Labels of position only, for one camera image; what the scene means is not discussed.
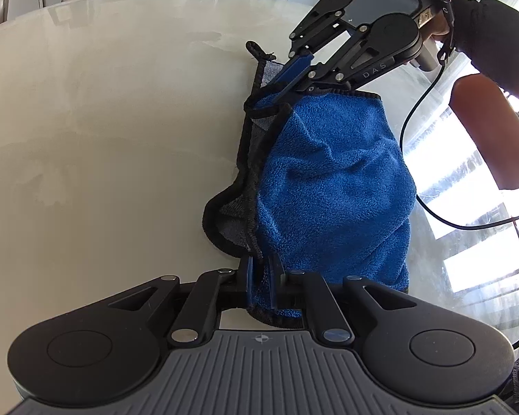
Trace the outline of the dark sleeved forearm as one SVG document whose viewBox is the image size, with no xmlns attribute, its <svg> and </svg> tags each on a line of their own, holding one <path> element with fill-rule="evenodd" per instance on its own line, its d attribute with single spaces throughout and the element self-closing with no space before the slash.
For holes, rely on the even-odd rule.
<svg viewBox="0 0 519 415">
<path fill-rule="evenodd" d="M 456 49 L 519 99 L 519 12 L 499 0 L 450 0 Z"/>
</svg>

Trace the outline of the person's right hand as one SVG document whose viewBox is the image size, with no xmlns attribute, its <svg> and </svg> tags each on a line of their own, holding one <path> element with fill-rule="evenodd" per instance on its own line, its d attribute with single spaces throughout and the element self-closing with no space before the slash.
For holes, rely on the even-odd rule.
<svg viewBox="0 0 519 415">
<path fill-rule="evenodd" d="M 434 41 L 444 43 L 450 33 L 450 25 L 443 11 L 439 12 L 424 26 L 424 39 L 432 38 Z"/>
</svg>

